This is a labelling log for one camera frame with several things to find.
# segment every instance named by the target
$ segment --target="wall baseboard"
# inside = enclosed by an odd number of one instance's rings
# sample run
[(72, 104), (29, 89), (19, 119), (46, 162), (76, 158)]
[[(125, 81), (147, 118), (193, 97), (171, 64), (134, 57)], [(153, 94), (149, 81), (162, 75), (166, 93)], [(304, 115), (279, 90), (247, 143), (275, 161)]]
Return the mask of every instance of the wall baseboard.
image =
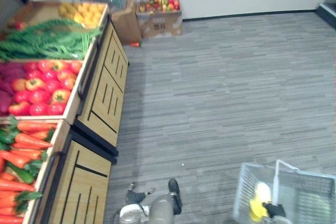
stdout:
[(246, 17), (246, 16), (258, 16), (258, 15), (269, 15), (269, 14), (283, 14), (283, 13), (314, 13), (316, 9), (309, 10), (279, 10), (275, 12), (263, 12), (263, 13), (243, 13), (243, 14), (232, 14), (232, 15), (222, 15), (222, 16), (212, 16), (204, 18), (186, 18), (183, 19), (184, 22), (216, 19), (216, 18), (234, 18), (234, 17)]
[(326, 4), (320, 4), (316, 10), (316, 14), (319, 15), (325, 22), (331, 27), (336, 29), (336, 12)]

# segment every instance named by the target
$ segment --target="wooden panel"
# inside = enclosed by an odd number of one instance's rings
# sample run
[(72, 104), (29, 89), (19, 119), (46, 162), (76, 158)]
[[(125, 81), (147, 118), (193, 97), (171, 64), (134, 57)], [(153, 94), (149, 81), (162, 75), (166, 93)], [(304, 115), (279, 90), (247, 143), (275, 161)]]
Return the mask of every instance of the wooden panel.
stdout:
[(122, 102), (122, 92), (108, 73), (106, 67), (103, 67), (96, 96), (93, 101), (92, 111), (89, 114), (88, 120), (90, 121), (90, 116), (94, 113), (102, 121), (118, 132)]
[[(83, 111), (78, 116), (78, 120), (111, 145), (117, 146), (123, 93), (114, 81), (112, 74), (104, 65), (106, 59), (110, 56), (108, 50), (110, 42), (113, 41), (113, 27), (111, 24), (108, 25), (109, 27), (105, 40), (102, 43), (96, 70), (91, 80)], [(123, 78), (126, 78), (127, 66), (124, 67), (125, 71), (122, 71)]]
[(122, 55), (123, 53), (117, 44), (117, 40), (119, 39), (116, 38), (115, 33), (113, 33), (104, 64), (108, 72), (111, 74), (113, 79), (116, 81), (121, 92), (124, 92), (128, 62), (125, 60), (124, 56)]
[(110, 168), (108, 160), (73, 141), (49, 223), (103, 223)]

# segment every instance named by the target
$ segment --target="carrot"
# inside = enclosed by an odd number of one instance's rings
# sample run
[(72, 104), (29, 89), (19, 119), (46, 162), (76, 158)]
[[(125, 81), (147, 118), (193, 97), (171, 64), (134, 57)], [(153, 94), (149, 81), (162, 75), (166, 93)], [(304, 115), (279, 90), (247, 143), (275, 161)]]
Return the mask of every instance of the carrot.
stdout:
[(11, 181), (18, 181), (17, 177), (14, 176), (13, 174), (10, 174), (10, 173), (2, 173), (0, 175), (0, 178), (6, 179), (6, 180), (11, 180)]
[(22, 222), (23, 222), (22, 217), (0, 215), (1, 224), (21, 224)]
[(34, 191), (34, 187), (26, 183), (15, 182), (0, 178), (0, 190), (1, 191)]
[(39, 146), (39, 147), (52, 147), (52, 144), (45, 142), (43, 140), (34, 138), (24, 133), (19, 133), (15, 137), (16, 143)]
[(36, 132), (36, 131), (49, 131), (52, 128), (56, 128), (52, 123), (39, 123), (34, 121), (20, 121), (17, 123), (17, 128), (20, 131)]
[(41, 151), (35, 150), (11, 150), (10, 152), (31, 159), (39, 159), (41, 157)]
[(28, 150), (43, 150), (46, 147), (39, 147), (39, 146), (33, 146), (28, 144), (21, 144), (21, 143), (14, 143), (12, 144), (12, 147), (17, 149), (28, 149)]
[(22, 157), (7, 151), (0, 151), (0, 157), (13, 163), (15, 166), (24, 169), (25, 165), (31, 160), (29, 157)]
[(2, 172), (6, 167), (6, 161), (0, 157), (0, 172)]
[(18, 196), (20, 193), (12, 193), (8, 195), (7, 197), (4, 197), (0, 199), (0, 208), (3, 207), (15, 207), (17, 205), (16, 196)]
[(15, 193), (14, 191), (0, 191), (0, 199)]
[(14, 216), (17, 215), (15, 207), (4, 207), (0, 208), (0, 215)]
[(33, 134), (30, 134), (30, 136), (32, 136), (34, 138), (38, 138), (38, 139), (44, 140), (44, 139), (47, 138), (48, 132), (47, 131), (39, 131), (39, 132), (35, 132)]

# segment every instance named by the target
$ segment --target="yellow object in basket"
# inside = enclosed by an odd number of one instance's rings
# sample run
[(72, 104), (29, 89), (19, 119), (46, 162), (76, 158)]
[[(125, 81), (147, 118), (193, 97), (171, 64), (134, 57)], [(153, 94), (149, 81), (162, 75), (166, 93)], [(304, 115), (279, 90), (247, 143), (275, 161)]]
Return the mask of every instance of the yellow object in basket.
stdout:
[(253, 221), (261, 221), (265, 216), (267, 217), (267, 210), (262, 204), (271, 201), (271, 192), (268, 185), (265, 183), (258, 183), (255, 187), (254, 199), (251, 199), (250, 204), (250, 217)]

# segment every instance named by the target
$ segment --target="red fruit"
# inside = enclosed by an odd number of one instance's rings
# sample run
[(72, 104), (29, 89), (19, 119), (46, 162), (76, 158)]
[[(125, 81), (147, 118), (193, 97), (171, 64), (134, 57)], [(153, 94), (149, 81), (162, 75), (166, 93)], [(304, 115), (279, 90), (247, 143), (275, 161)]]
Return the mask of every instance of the red fruit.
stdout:
[(32, 104), (29, 108), (30, 115), (47, 115), (48, 114), (48, 105), (46, 103), (35, 103)]
[(26, 79), (20, 78), (12, 81), (12, 89), (14, 91), (26, 90)]
[(61, 87), (71, 91), (74, 88), (75, 83), (76, 80), (74, 78), (67, 78), (61, 81)]
[(14, 95), (14, 101), (16, 103), (29, 102), (29, 97), (30, 97), (30, 91), (28, 90), (18, 91)]
[(23, 30), (23, 29), (25, 29), (26, 27), (27, 27), (27, 24), (24, 23), (24, 22), (17, 22), (17, 23), (15, 24), (15, 28), (16, 28), (17, 30)]
[(68, 64), (65, 61), (53, 60), (52, 62), (54, 64), (54, 66), (52, 67), (52, 69), (55, 70), (55, 71), (61, 71), (63, 69), (67, 69), (68, 68)]
[(57, 80), (57, 72), (54, 70), (48, 70), (42, 73), (41, 79), (44, 81)]
[(29, 91), (44, 89), (44, 87), (45, 83), (40, 78), (32, 78), (26, 81), (26, 89)]
[(28, 102), (21, 102), (9, 106), (8, 111), (12, 115), (29, 115), (29, 107), (30, 104)]
[(26, 64), (24, 64), (23, 68), (26, 70), (26, 72), (38, 70), (38, 62), (36, 61), (27, 62)]
[(66, 103), (52, 103), (48, 106), (48, 115), (63, 115), (66, 106)]
[(76, 79), (76, 75), (68, 69), (63, 69), (63, 70), (57, 72), (57, 79), (59, 81), (65, 80), (65, 79), (68, 79), (68, 78)]
[(61, 102), (67, 103), (69, 100), (71, 92), (66, 89), (58, 89), (52, 95), (52, 103), (54, 102)]
[(80, 68), (82, 67), (82, 62), (80, 60), (74, 60), (70, 63), (70, 70), (75, 73), (78, 74)]
[(38, 62), (38, 68), (42, 72), (47, 72), (49, 70), (52, 70), (54, 67), (52, 60), (41, 60)]
[(56, 89), (61, 88), (61, 83), (57, 80), (50, 80), (46, 82), (45, 90), (49, 93), (52, 94)]
[(44, 90), (35, 90), (29, 96), (29, 101), (31, 103), (49, 103), (51, 95)]
[(31, 70), (26, 74), (26, 79), (32, 79), (32, 78), (42, 78), (42, 72), (40, 70)]
[(174, 0), (168, 0), (168, 3), (174, 5)]

